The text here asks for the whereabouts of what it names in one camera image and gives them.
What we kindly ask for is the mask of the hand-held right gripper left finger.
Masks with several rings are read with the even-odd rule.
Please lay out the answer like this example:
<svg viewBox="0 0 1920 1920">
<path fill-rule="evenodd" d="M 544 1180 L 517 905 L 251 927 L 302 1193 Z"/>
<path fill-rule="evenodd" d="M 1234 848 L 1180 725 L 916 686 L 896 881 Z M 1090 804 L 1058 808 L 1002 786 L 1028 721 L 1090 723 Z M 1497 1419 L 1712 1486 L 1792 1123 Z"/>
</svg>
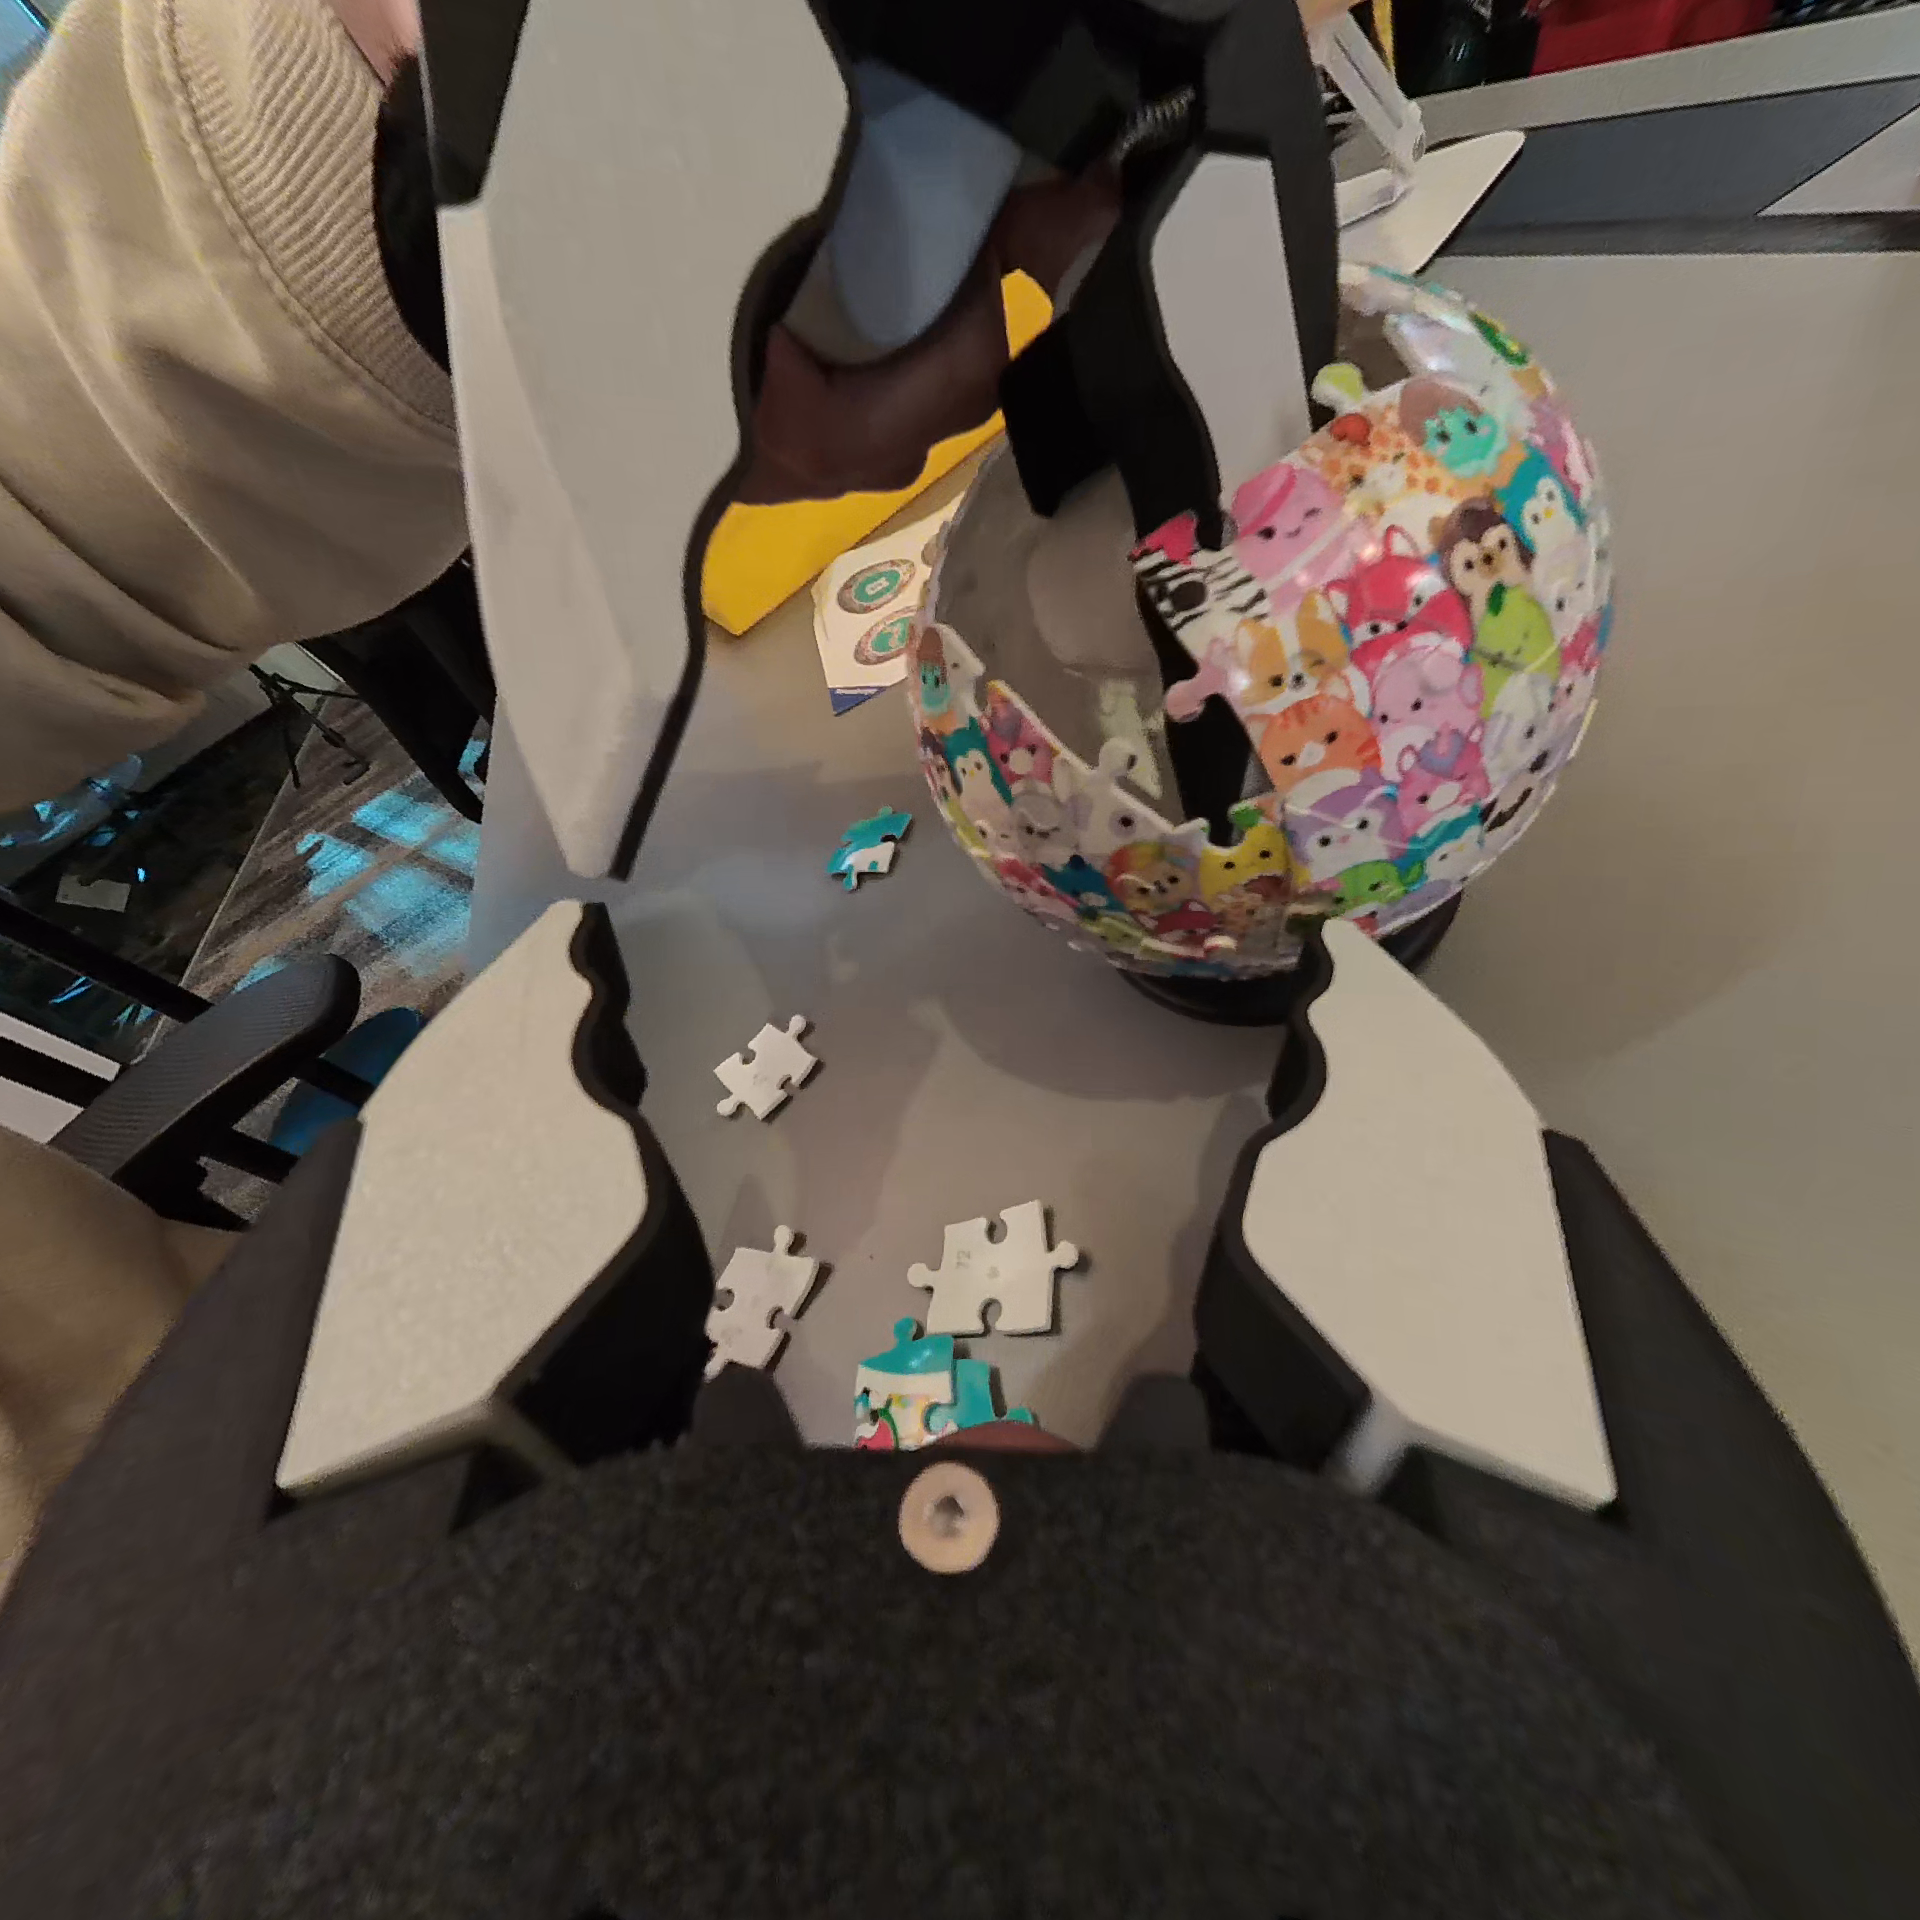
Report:
<svg viewBox="0 0 1920 1920">
<path fill-rule="evenodd" d="M 640 1110 L 628 1005 L 608 910 L 563 901 L 379 1084 L 356 1121 L 282 1494 L 468 1449 L 557 1474 L 686 1427 L 715 1275 Z"/>
</svg>

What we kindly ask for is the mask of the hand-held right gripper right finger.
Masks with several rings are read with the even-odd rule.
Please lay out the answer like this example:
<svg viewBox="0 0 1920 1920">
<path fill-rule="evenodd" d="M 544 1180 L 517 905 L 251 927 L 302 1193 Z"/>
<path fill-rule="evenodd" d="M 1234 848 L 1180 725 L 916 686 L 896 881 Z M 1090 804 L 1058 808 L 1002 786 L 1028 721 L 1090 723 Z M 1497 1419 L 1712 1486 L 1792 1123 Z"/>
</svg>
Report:
<svg viewBox="0 0 1920 1920">
<path fill-rule="evenodd" d="M 1612 1504 L 1545 1127 L 1482 1038 L 1332 922 L 1266 1107 L 1195 1302 L 1196 1357 L 1261 1445 L 1363 1499 L 1430 1455 Z"/>
</svg>

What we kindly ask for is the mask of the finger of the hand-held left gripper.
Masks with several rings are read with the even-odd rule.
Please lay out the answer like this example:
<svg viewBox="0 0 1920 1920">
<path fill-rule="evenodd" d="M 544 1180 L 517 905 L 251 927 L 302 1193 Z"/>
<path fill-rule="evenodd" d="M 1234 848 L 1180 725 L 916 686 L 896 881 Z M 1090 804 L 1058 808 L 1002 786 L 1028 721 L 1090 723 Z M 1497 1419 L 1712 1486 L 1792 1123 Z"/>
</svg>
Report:
<svg viewBox="0 0 1920 1920">
<path fill-rule="evenodd" d="M 1230 844 L 1261 790 L 1230 646 L 1262 582 L 1236 490 L 1313 430 L 1318 167 L 1154 157 L 1001 383 L 998 679 L 1069 748 L 1126 747 Z"/>
<path fill-rule="evenodd" d="M 624 881 L 696 698 L 757 302 L 851 86 L 798 2 L 436 5 L 447 347 L 496 718 Z"/>
</svg>

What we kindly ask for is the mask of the colourful puzzle ball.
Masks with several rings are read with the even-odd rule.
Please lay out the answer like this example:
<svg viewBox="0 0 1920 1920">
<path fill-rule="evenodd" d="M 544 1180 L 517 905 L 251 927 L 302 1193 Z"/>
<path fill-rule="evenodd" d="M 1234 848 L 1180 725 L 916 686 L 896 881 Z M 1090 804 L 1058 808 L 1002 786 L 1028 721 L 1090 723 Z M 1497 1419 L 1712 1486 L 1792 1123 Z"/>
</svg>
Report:
<svg viewBox="0 0 1920 1920">
<path fill-rule="evenodd" d="M 1215 514 L 1042 517 L 996 452 L 905 651 L 981 877 L 1139 981 L 1262 986 L 1309 928 L 1438 932 L 1589 730 L 1615 629 L 1594 446 L 1490 314 L 1341 267 L 1331 417 Z"/>
</svg>

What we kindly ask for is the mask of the person's left forearm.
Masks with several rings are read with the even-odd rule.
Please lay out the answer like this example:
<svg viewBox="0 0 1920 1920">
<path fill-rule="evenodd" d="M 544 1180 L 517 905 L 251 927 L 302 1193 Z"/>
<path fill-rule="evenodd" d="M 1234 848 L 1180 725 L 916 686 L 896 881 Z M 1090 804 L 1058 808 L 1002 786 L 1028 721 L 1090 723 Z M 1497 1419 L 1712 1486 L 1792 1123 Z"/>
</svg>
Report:
<svg viewBox="0 0 1920 1920">
<path fill-rule="evenodd" d="M 468 547 L 415 5 L 67 5 L 2 157 L 2 801 Z"/>
</svg>

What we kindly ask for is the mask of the black ball stand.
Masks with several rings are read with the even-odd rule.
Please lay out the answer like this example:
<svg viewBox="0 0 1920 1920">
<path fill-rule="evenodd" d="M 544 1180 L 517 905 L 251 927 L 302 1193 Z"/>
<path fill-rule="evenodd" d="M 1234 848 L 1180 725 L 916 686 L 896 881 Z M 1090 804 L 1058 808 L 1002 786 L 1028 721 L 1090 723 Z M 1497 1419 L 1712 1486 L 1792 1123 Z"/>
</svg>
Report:
<svg viewBox="0 0 1920 1920">
<path fill-rule="evenodd" d="M 1466 894 L 1456 893 L 1435 910 L 1387 932 L 1361 932 L 1358 920 L 1313 920 L 1300 956 L 1277 973 L 1212 978 L 1211 975 L 1122 973 L 1121 978 L 1151 1005 L 1203 1025 L 1234 1031 L 1279 1031 L 1302 1013 L 1332 981 L 1332 932 L 1357 934 L 1420 977 L 1432 965 L 1459 920 Z"/>
</svg>

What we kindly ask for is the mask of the paper sheet with ball pictures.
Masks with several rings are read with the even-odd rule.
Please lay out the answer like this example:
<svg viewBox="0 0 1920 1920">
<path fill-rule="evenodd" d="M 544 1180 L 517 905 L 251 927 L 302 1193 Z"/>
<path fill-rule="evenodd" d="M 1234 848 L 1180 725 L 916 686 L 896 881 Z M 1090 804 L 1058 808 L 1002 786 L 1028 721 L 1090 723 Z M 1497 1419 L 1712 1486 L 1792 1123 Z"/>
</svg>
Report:
<svg viewBox="0 0 1920 1920">
<path fill-rule="evenodd" d="M 931 514 L 843 554 L 812 588 L 812 633 L 833 716 L 900 684 L 950 518 Z"/>
</svg>

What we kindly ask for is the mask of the colourful puzzle piece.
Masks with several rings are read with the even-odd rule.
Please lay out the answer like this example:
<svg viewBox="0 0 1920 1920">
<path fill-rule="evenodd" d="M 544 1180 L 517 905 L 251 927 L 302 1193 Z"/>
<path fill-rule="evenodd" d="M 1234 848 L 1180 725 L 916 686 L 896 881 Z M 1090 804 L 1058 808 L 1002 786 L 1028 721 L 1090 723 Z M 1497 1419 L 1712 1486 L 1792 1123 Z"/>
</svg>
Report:
<svg viewBox="0 0 1920 1920">
<path fill-rule="evenodd" d="M 852 1449 L 905 1455 L 976 1429 L 1036 1429 L 1036 1415 L 1004 1401 L 994 1362 L 931 1335 L 911 1316 L 891 1344 L 857 1369 Z"/>
</svg>

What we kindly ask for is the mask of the teal puzzle piece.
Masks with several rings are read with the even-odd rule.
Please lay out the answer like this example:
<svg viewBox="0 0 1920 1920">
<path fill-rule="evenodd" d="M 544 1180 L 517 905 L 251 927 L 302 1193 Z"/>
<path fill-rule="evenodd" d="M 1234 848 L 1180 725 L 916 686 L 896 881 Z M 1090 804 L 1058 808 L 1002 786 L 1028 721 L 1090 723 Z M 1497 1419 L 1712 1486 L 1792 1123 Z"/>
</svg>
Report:
<svg viewBox="0 0 1920 1920">
<path fill-rule="evenodd" d="M 852 822 L 828 856 L 828 877 L 845 893 L 857 894 L 866 881 L 891 875 L 913 824 L 913 812 L 900 807 L 885 807 Z"/>
</svg>

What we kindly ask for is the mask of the person's left hand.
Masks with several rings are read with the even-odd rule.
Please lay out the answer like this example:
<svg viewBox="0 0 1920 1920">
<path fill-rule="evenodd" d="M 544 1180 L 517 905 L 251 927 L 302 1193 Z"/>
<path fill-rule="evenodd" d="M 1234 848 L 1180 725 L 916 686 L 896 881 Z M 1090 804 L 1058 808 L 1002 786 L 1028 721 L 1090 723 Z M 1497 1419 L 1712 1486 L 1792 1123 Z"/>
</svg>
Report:
<svg viewBox="0 0 1920 1920">
<path fill-rule="evenodd" d="M 1004 278 L 1021 274 L 1056 294 L 1114 229 L 1121 201 L 1112 163 L 1015 188 L 935 324 L 872 362 L 831 364 L 789 324 L 773 324 L 735 503 L 773 509 L 907 490 L 935 446 L 998 411 L 1010 362 Z"/>
</svg>

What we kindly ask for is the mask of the yellow plastic bin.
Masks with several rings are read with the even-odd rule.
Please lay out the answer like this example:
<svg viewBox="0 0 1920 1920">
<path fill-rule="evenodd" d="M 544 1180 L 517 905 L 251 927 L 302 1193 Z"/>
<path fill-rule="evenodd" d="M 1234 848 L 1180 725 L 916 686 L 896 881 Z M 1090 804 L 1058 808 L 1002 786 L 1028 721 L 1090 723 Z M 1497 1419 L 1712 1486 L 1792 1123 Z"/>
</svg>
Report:
<svg viewBox="0 0 1920 1920">
<path fill-rule="evenodd" d="M 1033 345 L 1053 321 L 1053 298 L 1015 272 L 1002 283 L 1013 354 Z M 927 509 L 941 485 L 1002 430 L 996 415 L 972 433 L 936 444 L 923 474 L 903 492 L 852 492 L 838 499 L 773 507 L 733 503 L 720 517 L 702 562 L 702 611 L 731 637 L 742 637 L 782 603 L 806 588 L 828 562 L 882 530 L 894 517 Z"/>
</svg>

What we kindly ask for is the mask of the instruction sheet on stand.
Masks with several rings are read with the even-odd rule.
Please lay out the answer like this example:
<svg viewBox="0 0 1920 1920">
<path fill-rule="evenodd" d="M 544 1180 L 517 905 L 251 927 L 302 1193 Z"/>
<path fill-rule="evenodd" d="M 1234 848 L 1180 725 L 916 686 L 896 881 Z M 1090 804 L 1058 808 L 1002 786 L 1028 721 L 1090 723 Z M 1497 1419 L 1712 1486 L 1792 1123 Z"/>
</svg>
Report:
<svg viewBox="0 0 1920 1920">
<path fill-rule="evenodd" d="M 1358 5 L 1302 5 L 1309 53 L 1347 104 L 1358 155 L 1379 167 L 1336 181 L 1343 245 L 1401 274 L 1432 262 L 1524 155 L 1518 129 L 1432 148 L 1423 109 L 1361 24 Z"/>
</svg>

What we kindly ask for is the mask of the person's beige trousers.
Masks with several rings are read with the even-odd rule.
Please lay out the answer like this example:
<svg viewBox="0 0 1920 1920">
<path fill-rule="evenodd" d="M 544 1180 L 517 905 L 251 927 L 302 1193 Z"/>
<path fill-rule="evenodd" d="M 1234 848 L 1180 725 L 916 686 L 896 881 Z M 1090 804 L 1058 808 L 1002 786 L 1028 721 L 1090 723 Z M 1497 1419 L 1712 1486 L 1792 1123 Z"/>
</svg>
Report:
<svg viewBox="0 0 1920 1920">
<path fill-rule="evenodd" d="M 180 1222 L 2 1130 L 2 1588 L 117 1405 L 229 1258 L 236 1225 Z"/>
</svg>

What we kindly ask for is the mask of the red seat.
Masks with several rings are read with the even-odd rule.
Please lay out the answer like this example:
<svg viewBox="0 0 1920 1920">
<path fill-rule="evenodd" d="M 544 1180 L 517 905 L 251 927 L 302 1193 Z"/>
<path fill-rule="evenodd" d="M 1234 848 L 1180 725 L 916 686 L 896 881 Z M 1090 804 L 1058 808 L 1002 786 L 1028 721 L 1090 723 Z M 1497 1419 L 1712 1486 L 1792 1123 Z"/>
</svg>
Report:
<svg viewBox="0 0 1920 1920">
<path fill-rule="evenodd" d="M 1775 2 L 1540 2 L 1533 78 L 1763 35 Z"/>
</svg>

